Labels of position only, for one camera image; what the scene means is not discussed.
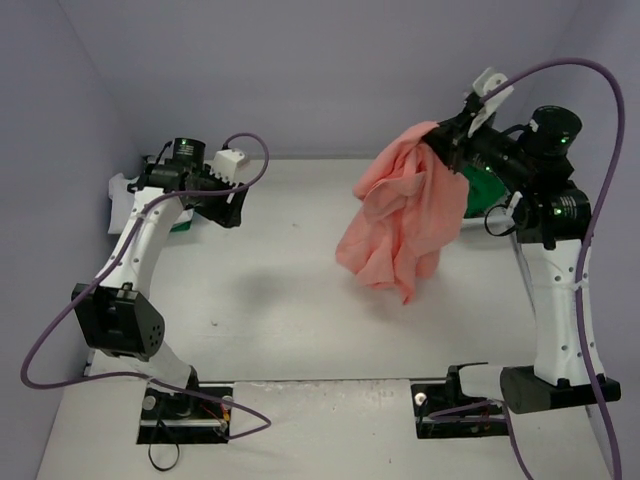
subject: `pink cloth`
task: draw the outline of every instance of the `pink cloth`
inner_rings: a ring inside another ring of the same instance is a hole
[[[435,122],[414,125],[385,148],[353,188],[363,205],[336,249],[362,285],[397,287],[403,302],[416,276],[433,275],[440,249],[460,232],[469,185],[421,142]]]

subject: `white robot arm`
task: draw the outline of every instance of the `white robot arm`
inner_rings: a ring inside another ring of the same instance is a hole
[[[240,224],[246,190],[232,198],[173,197],[158,203],[146,215],[142,212],[171,191],[232,188],[237,170],[248,157],[239,150],[225,149],[217,152],[209,166],[204,164],[204,143],[186,138],[173,143],[173,157],[164,164],[148,164],[140,177],[130,218],[100,273],[116,258],[140,217],[142,225],[115,269],[77,306],[76,315],[89,346],[119,357],[151,378],[179,388],[193,388],[197,386],[195,370],[164,341],[164,319],[149,302],[151,277],[167,236],[185,208],[195,208],[226,228],[235,227]],[[73,295],[84,287],[77,285]]]
[[[493,114],[512,87],[492,103],[481,98],[505,80],[491,69],[485,71],[474,82],[463,111],[441,122],[423,140],[452,170],[472,165],[492,172],[511,193],[507,212],[514,226],[500,236],[512,234],[516,241],[536,318],[536,358],[532,366],[450,367],[446,389],[450,404],[491,399],[505,402],[515,413],[527,413],[595,403],[578,334],[578,287],[592,364],[605,400],[616,401],[620,385],[606,377],[593,338],[588,256],[584,277],[575,284],[591,208],[587,196],[570,180],[573,167],[566,154],[582,123],[569,110],[545,106],[534,112],[528,125],[494,130]],[[518,131],[520,136],[511,138]]]

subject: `purple cable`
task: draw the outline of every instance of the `purple cable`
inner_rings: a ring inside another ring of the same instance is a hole
[[[493,405],[494,402],[491,400],[483,400],[482,402],[471,403],[469,405],[465,405],[464,407],[454,407],[447,408],[446,410],[438,410],[437,412],[433,412],[428,415],[427,418],[434,419],[438,417],[447,417],[452,413],[466,412],[467,410],[474,410],[476,408],[488,407],[489,405]]]
[[[576,283],[579,285],[579,282],[582,281],[583,278],[584,264],[587,258],[589,247],[591,245],[591,240],[593,238],[593,232],[596,228],[598,217],[600,217],[600,212],[602,211],[602,206],[604,205],[607,193],[609,192],[609,188],[611,187],[611,182],[613,180],[613,175],[616,171],[616,167],[618,166],[618,161],[620,160],[620,152],[622,150],[622,141],[624,139],[625,130],[624,98],[622,96],[622,89],[620,88],[620,84],[616,80],[613,73],[611,73],[606,67],[599,64],[598,62],[594,62],[593,60],[587,60],[584,58],[558,58],[555,60],[549,60],[547,62],[540,63],[529,68],[528,70],[520,72],[499,87],[491,90],[480,100],[484,103],[505,88],[513,85],[516,82],[519,82],[523,78],[528,77],[533,73],[539,72],[540,70],[545,70],[547,68],[556,67],[559,65],[579,65],[582,67],[590,68],[600,73],[607,80],[607,82],[609,82],[611,90],[613,90],[613,95],[615,96],[616,107],[618,110],[618,130],[616,132],[616,141],[613,147],[613,154],[611,155],[609,167],[607,168],[607,173],[604,177],[604,181],[602,182],[602,187],[600,189],[600,193],[598,194],[598,199],[596,200],[595,206],[593,207],[591,221],[589,222],[589,226],[587,227],[587,232],[582,242],[582,248],[580,249],[580,253],[578,255],[578,264],[576,266]],[[600,384],[598,383],[595,368],[593,367],[593,360],[591,359],[591,353],[589,351],[589,343],[587,340],[587,333],[585,329],[584,305],[582,301],[582,288],[578,288],[576,290],[576,323],[578,327],[578,337],[580,339],[580,349],[582,350],[584,364],[589,376],[589,382],[591,383],[591,387],[593,388],[593,393],[596,397],[598,408],[600,409],[600,413],[604,421],[604,426],[607,431],[607,437],[609,438],[609,446],[611,448],[611,459],[613,465],[613,479],[622,480],[622,460],[620,458],[620,447],[618,445],[618,439],[616,437],[613,421],[611,420],[609,408],[607,407],[607,402],[604,399],[602,389],[600,388]],[[518,458],[518,463],[520,463],[522,457],[520,456],[520,452],[518,451],[518,447],[515,443],[515,438],[512,438],[511,444],[513,446],[514,453]]]
[[[507,431],[509,432],[509,442],[511,443],[511,449],[513,450],[513,454],[516,456],[518,465],[520,465],[520,470],[522,470],[524,476],[527,477],[527,480],[533,480],[533,475],[531,475],[531,472],[527,468],[527,465],[524,463],[522,453],[520,452],[520,447],[518,447],[516,432],[513,430],[513,423],[511,423],[511,414],[509,413],[509,407],[506,403],[502,404],[502,413],[504,414],[504,420],[507,424]]]
[[[262,178],[262,176],[265,174],[265,172],[267,171],[267,167],[269,166],[269,148],[267,147],[267,144],[264,142],[264,140],[262,140],[262,138],[260,138],[258,135],[254,134],[254,133],[248,133],[248,132],[236,133],[235,135],[232,135],[231,137],[229,137],[224,142],[225,147],[228,145],[228,143],[230,141],[232,141],[232,140],[234,140],[234,139],[236,139],[238,137],[250,137],[250,138],[253,138],[254,140],[256,140],[262,146],[262,149],[264,150],[264,164],[262,165],[262,169],[260,170],[260,172],[254,178],[252,178],[250,181],[248,181],[247,183],[245,183],[242,186],[230,188],[228,190],[217,190],[217,191],[208,191],[208,192],[198,191],[198,190],[184,190],[184,191],[167,193],[166,195],[162,195],[162,196],[160,196],[158,198],[155,198],[151,202],[149,202],[147,204],[147,206],[142,209],[142,211],[140,212],[140,215],[144,216],[144,215],[148,214],[156,205],[158,205],[160,202],[163,202],[163,201],[165,201],[165,200],[167,200],[169,198],[182,197],[182,196],[189,196],[189,197],[219,197],[219,196],[224,196],[224,195],[231,195],[233,193],[238,193],[238,192],[242,192],[244,190],[247,190],[249,187],[251,187],[256,182],[258,182],[258,180],[260,180]],[[246,413],[248,413],[250,415],[253,415],[254,417],[259,418],[260,420],[262,420],[264,422],[264,425],[261,425],[259,427],[253,428],[253,429],[248,430],[246,432],[238,433],[236,435],[231,435],[231,436],[227,437],[227,439],[229,439],[229,440],[234,440],[234,439],[237,439],[237,438],[246,437],[247,435],[251,435],[253,433],[257,433],[257,432],[260,432],[262,430],[265,430],[266,428],[269,428],[271,426],[271,420],[269,420],[269,418],[266,417],[265,415],[263,415],[262,413],[260,413],[260,412],[258,412],[256,410],[253,410],[252,408],[245,407],[244,405],[240,405],[240,404],[232,402],[232,401],[223,400],[221,398],[214,397],[212,395],[207,395],[207,394],[196,392],[196,391],[193,391],[193,390],[187,390],[187,389],[184,389],[184,388],[175,387],[173,385],[169,385],[167,383],[161,382],[160,380],[156,380],[154,378],[150,378],[149,376],[144,375],[142,373],[124,372],[124,371],[122,371],[122,372],[110,372],[110,373],[102,373],[102,374],[99,374],[99,375],[94,375],[92,377],[81,377],[81,378],[76,378],[74,380],[65,380],[63,382],[56,382],[56,383],[36,383],[36,382],[32,381],[29,378],[29,366],[31,365],[31,362],[33,361],[33,358],[36,356],[36,354],[38,353],[38,351],[40,350],[40,348],[42,347],[44,342],[47,340],[47,338],[49,338],[49,335],[51,335],[51,333],[53,333],[53,331],[58,327],[58,325],[60,325],[62,320],[64,320],[66,318],[66,316],[69,315],[75,309],[75,307],[78,306],[78,304],[90,292],[92,292],[98,285],[100,285],[100,282],[102,282],[105,278],[107,278],[109,276],[109,274],[116,268],[118,263],[122,260],[122,257],[124,256],[125,252],[127,251],[129,246],[133,242],[133,239],[136,236],[136,234],[138,233],[138,230],[140,230],[140,227],[142,226],[142,224],[143,224],[143,219],[142,218],[138,218],[134,222],[133,227],[131,228],[131,231],[129,232],[129,235],[127,236],[127,238],[125,239],[125,241],[124,241],[124,243],[122,245],[122,248],[116,254],[116,256],[115,256],[114,260],[111,262],[111,264],[100,275],[98,275],[96,278],[94,278],[94,280],[82,292],[80,292],[80,294],[76,298],[74,298],[71,303],[69,303],[66,307],[64,307],[62,309],[62,311],[56,316],[56,318],[54,318],[54,320],[47,326],[47,328],[45,328],[45,330],[42,332],[42,334],[35,341],[33,346],[29,349],[29,352],[27,353],[24,361],[22,362],[22,368],[20,369],[20,380],[22,381],[22,383],[25,386],[27,386],[29,388],[33,388],[35,390],[51,390],[51,389],[54,389],[54,388],[69,387],[71,385],[78,385],[80,383],[92,382],[92,381],[95,381],[95,380],[102,380],[102,379],[105,379],[105,378],[114,378],[114,377],[140,378],[140,379],[143,379],[143,380],[147,380],[149,383],[153,383],[153,384],[158,385],[160,387],[164,387],[164,388],[167,388],[169,390],[173,390],[174,392],[177,392],[177,393],[190,395],[192,397],[197,397],[197,398],[200,398],[202,400],[207,400],[207,401],[210,401],[210,402],[213,402],[213,403],[219,403],[219,404],[225,405],[225,406],[227,406],[229,408],[236,408],[238,410],[242,410],[242,411],[244,411],[244,412],[246,412]]]

